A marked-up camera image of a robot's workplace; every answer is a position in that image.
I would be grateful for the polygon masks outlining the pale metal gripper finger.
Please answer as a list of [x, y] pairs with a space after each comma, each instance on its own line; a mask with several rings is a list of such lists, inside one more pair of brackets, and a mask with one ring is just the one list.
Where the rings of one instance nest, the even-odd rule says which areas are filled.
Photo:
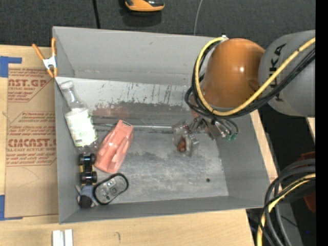
[[194, 134], [188, 134], [185, 136], [185, 153], [192, 157], [198, 151], [199, 140]]
[[175, 146], [180, 145], [184, 140], [185, 145], [190, 144], [191, 131], [189, 125], [185, 121], [180, 121], [173, 126], [173, 143]]

